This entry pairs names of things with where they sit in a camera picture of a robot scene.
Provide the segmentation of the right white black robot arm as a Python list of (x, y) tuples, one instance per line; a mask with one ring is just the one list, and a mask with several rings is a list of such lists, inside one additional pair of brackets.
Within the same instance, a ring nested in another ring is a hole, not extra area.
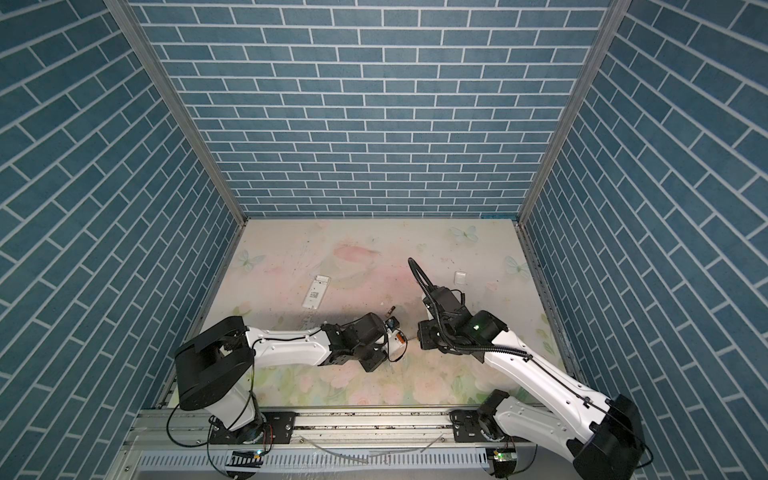
[(637, 406), (624, 395), (609, 398), (560, 371), (530, 349), (503, 321), (471, 313), (454, 291), (427, 286), (428, 319), (418, 326), (424, 350), (467, 355), (510, 378), (539, 406), (494, 390), (476, 410), (455, 410), (457, 440), (528, 440), (570, 461), (583, 479), (630, 479), (649, 449)]

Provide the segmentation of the aluminium front rail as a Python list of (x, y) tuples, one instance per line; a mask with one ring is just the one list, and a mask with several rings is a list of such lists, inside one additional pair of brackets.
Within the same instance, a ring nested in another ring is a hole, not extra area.
[[(555, 477), (579, 476), (572, 463), (561, 456), (530, 441), (509, 443), (456, 443), (448, 418), (451, 407), (399, 407), (399, 408), (308, 408), (298, 410), (272, 408), (267, 411), (293, 411), (297, 413), (293, 435), (289, 444), (272, 445), (212, 445), (208, 442), (211, 423), (202, 413), (180, 414), (171, 426), (163, 410), (140, 413), (128, 440), (107, 473), (109, 479), (322, 479), (322, 478), (382, 478), (405, 476), (416, 478), (467, 479), (524, 479), (542, 478), (554, 461), (551, 470)], [(261, 451), (264, 456), (274, 450), (317, 448), (329, 453), (349, 450), (413, 451), (438, 448), (483, 448), (490, 462), (489, 469), (445, 470), (363, 470), (318, 473), (244, 473), (244, 472), (139, 472), (137, 462), (144, 453), (156, 451), (182, 451), (209, 453), (211, 451)], [(494, 463), (489, 450), (514, 448), (516, 463)]]

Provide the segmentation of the circuit board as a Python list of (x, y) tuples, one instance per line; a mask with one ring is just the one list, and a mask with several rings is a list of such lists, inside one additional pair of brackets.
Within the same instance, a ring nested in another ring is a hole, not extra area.
[(225, 463), (228, 470), (235, 468), (261, 468), (264, 455), (261, 451), (233, 451)]
[(518, 454), (514, 448), (495, 448), (489, 450), (489, 458), (494, 463), (516, 463)]

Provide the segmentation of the right circuit board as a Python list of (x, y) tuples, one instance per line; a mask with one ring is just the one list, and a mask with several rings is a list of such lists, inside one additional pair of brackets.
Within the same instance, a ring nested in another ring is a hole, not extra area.
[(518, 454), (514, 448), (495, 448), (489, 450), (489, 458), (494, 463), (516, 463)]

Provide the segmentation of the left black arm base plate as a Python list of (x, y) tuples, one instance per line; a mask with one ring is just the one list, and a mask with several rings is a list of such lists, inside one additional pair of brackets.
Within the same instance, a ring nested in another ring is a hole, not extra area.
[(214, 419), (208, 442), (212, 445), (272, 445), (289, 444), (293, 435), (297, 413), (293, 411), (266, 411), (261, 419), (238, 429), (227, 430), (224, 423)]

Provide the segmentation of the white remote with display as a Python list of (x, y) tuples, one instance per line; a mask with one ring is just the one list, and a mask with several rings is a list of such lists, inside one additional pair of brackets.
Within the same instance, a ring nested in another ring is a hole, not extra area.
[(392, 330), (387, 340), (388, 361), (391, 363), (398, 362), (407, 352), (408, 343), (407, 336), (400, 329)]

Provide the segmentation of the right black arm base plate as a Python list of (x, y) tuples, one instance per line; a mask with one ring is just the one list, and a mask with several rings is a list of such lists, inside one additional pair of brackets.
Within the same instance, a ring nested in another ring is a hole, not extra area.
[(454, 441), (456, 443), (509, 443), (528, 442), (528, 439), (503, 433), (489, 415), (476, 409), (456, 409), (449, 412)]

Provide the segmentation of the left circuit board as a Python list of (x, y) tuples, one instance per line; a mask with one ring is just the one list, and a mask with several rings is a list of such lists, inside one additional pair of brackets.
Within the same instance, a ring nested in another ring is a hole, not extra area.
[(261, 468), (264, 455), (261, 451), (233, 451), (225, 463), (228, 470), (235, 468)]

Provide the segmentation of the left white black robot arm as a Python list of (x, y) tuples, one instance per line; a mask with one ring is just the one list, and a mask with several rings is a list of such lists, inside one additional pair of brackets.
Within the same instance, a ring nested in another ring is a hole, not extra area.
[(387, 321), (368, 313), (343, 324), (302, 331), (262, 330), (229, 316), (180, 346), (174, 354), (178, 406), (205, 410), (229, 431), (263, 423), (255, 381), (241, 379), (259, 368), (285, 365), (341, 366), (360, 363), (372, 372), (389, 360)]

